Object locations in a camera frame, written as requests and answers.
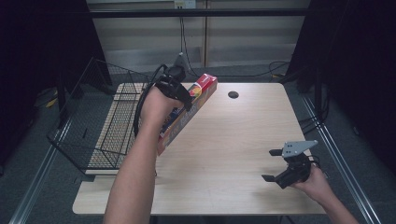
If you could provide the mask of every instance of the gray carpet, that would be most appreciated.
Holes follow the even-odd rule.
[[[286,67],[276,73],[285,73]],[[267,65],[233,66],[194,69],[196,74],[208,73],[218,76],[219,82],[268,82],[269,74],[253,76],[268,71]],[[186,81],[194,81],[196,77],[189,76]],[[285,85],[297,119],[309,118],[301,95],[295,88],[295,83]],[[37,99],[37,104],[49,99],[52,92]],[[313,92],[306,94],[313,97]],[[46,108],[40,106],[36,120],[29,132],[24,136],[13,156],[8,160],[4,176],[0,178],[0,223],[8,223],[15,212],[24,192],[35,176],[41,161],[44,159],[50,143],[46,133],[56,120],[57,105]],[[350,119],[337,106],[330,103],[329,117],[325,124],[330,130],[334,141],[342,153],[352,172],[375,206],[375,211],[383,223],[393,223],[396,216],[396,178],[379,161],[363,137],[353,131]],[[324,146],[316,130],[308,133],[307,140],[317,139],[319,145],[311,151],[320,157],[323,170],[329,175],[334,192],[349,208],[353,215],[365,223],[359,207],[349,192],[343,178],[338,172],[332,157]],[[27,219],[27,223],[100,223],[102,216],[79,216],[73,213],[72,205],[77,195],[82,173],[75,168],[62,154],[58,153],[52,164],[49,176],[41,189],[35,205]],[[307,215],[290,217],[295,223],[330,223],[324,215]],[[277,217],[225,217],[226,223],[274,223]],[[205,223],[202,217],[159,217],[158,223]],[[281,223],[289,223],[282,218]]]

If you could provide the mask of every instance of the black curtain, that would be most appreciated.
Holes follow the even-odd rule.
[[[34,116],[37,94],[60,74],[78,80],[91,57],[105,56],[92,19],[67,16],[88,12],[85,0],[5,0],[0,10],[2,165]]]

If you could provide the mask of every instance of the human hand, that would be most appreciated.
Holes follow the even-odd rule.
[[[153,86],[143,103],[141,118],[143,122],[162,126],[163,121],[172,112],[172,109],[182,106],[182,102],[166,97],[157,87]]]
[[[315,164],[311,165],[311,174],[305,182],[296,182],[291,186],[303,191],[312,200],[320,204],[334,196],[325,175]]]

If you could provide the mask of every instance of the human arm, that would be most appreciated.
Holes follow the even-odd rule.
[[[294,183],[292,186],[305,192],[312,200],[319,203],[332,223],[358,223],[343,203],[335,196],[323,172],[314,164],[311,167],[309,178],[305,182]]]
[[[152,87],[143,104],[139,133],[111,188],[104,223],[149,223],[157,144],[163,121],[182,103]]]

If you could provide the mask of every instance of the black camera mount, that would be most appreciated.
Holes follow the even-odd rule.
[[[161,68],[163,68],[163,74],[155,79]],[[190,111],[192,107],[190,93],[181,84],[186,78],[186,70],[188,70],[188,66],[183,58],[183,53],[179,53],[172,66],[167,67],[165,64],[161,64],[155,70],[151,81],[143,89],[134,112],[134,136],[137,136],[139,132],[140,113],[152,86],[156,86],[166,97],[181,101],[184,104],[184,108]]]

